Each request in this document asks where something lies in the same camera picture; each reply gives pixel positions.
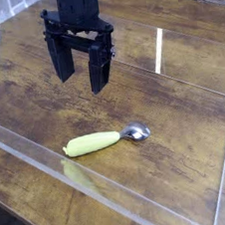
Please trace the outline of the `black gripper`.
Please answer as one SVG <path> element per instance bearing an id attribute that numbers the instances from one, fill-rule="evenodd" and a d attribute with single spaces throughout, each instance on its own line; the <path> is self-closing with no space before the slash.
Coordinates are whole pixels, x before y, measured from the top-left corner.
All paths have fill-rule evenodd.
<path id="1" fill-rule="evenodd" d="M 89 52 L 91 88 L 108 83 L 113 56 L 113 25 L 100 17 L 98 0 L 57 0 L 56 11 L 43 10 L 44 37 L 56 74 L 65 82 L 75 71 L 72 50 Z"/>

